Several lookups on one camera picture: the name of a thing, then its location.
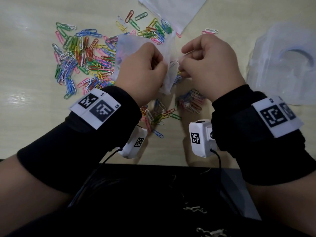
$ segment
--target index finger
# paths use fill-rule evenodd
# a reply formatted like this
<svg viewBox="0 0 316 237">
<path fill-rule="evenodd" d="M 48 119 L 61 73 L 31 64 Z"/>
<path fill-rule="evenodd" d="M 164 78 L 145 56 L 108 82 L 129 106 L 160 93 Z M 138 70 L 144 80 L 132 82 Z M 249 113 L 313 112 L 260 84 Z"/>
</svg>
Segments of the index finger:
<svg viewBox="0 0 316 237">
<path fill-rule="evenodd" d="M 193 50 L 206 50 L 208 45 L 211 44 L 214 40 L 216 40 L 215 35 L 210 34 L 202 34 L 199 37 L 193 39 L 192 41 L 189 41 L 187 44 L 185 44 L 181 51 L 182 53 L 188 53 Z"/>
<path fill-rule="evenodd" d="M 155 60 L 157 63 L 163 61 L 162 54 L 151 42 L 147 42 L 142 45 L 137 52 L 150 60 Z"/>
</svg>

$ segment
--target forearm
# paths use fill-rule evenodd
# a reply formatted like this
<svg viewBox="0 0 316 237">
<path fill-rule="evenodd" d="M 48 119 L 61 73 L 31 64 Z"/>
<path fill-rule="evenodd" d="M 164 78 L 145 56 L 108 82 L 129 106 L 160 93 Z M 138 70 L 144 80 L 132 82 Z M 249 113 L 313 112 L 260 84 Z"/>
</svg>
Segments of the forearm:
<svg viewBox="0 0 316 237">
<path fill-rule="evenodd" d="M 124 147 L 141 118 L 140 110 L 122 89 L 104 91 L 121 107 L 99 129 L 71 113 L 17 156 L 0 163 L 0 179 L 6 180 L 0 183 L 3 234 L 67 204 L 107 151 Z"/>
<path fill-rule="evenodd" d="M 224 138 L 230 126 L 223 119 L 240 113 L 265 97 L 243 86 L 219 98 L 213 103 L 213 130 L 220 129 Z M 254 128 L 249 118 L 245 116 L 244 120 L 244 128 Z M 311 233 L 310 224 L 314 218 L 309 219 L 309 223 L 305 220 L 316 210 L 316 192 L 311 191 L 312 181 L 309 181 L 316 180 L 313 173 L 316 162 L 305 151 L 305 139 L 301 132 L 296 130 L 279 138 L 258 141 L 249 140 L 243 135 L 227 136 L 227 139 L 227 151 L 236 158 L 259 212 L 290 227 Z"/>
</svg>

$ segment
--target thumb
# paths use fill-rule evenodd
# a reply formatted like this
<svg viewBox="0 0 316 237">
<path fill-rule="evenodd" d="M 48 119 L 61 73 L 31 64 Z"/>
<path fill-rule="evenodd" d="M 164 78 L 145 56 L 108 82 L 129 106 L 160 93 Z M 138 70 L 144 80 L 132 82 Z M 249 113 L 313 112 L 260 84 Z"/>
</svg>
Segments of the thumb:
<svg viewBox="0 0 316 237">
<path fill-rule="evenodd" d="M 192 76 L 194 74 L 194 71 L 196 71 L 197 64 L 198 61 L 190 57 L 184 57 L 183 59 L 179 60 L 179 65 L 181 69 L 186 71 L 190 76 Z"/>
<path fill-rule="evenodd" d="M 156 76 L 162 81 L 164 77 L 166 76 L 168 71 L 168 64 L 165 61 L 161 61 L 158 63 L 158 65 L 155 67 L 154 72 Z"/>
</svg>

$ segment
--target black sleeve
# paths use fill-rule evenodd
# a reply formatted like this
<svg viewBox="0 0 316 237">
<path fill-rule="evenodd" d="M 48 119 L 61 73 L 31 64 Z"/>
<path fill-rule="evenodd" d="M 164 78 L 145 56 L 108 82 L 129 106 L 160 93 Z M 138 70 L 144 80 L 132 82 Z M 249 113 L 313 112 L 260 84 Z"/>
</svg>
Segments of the black sleeve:
<svg viewBox="0 0 316 237">
<path fill-rule="evenodd" d="M 266 98 L 243 85 L 213 103 L 213 130 L 222 138 L 228 133 L 225 119 Z M 245 125 L 250 120 L 245 118 Z M 254 185 L 274 185 L 302 178 L 316 170 L 316 161 L 305 150 L 305 138 L 299 130 L 279 138 L 268 138 L 247 143 L 242 136 L 227 136 L 231 141 L 227 151 L 234 157 L 246 182 Z"/>
<path fill-rule="evenodd" d="M 142 116 L 140 109 L 119 87 L 102 90 L 121 107 L 98 130 L 71 112 L 65 122 L 18 151 L 27 171 L 56 190 L 76 193 L 108 151 L 124 147 Z"/>
</svg>

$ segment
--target plastic container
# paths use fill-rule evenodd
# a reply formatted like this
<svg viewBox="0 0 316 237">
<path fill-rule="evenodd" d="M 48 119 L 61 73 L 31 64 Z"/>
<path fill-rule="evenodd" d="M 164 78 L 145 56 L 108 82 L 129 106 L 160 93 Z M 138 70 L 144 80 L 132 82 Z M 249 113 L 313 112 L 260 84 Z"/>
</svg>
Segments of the plastic container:
<svg viewBox="0 0 316 237">
<path fill-rule="evenodd" d="M 273 25 L 257 39 L 247 83 L 293 105 L 316 104 L 316 33 L 293 22 Z"/>
</svg>

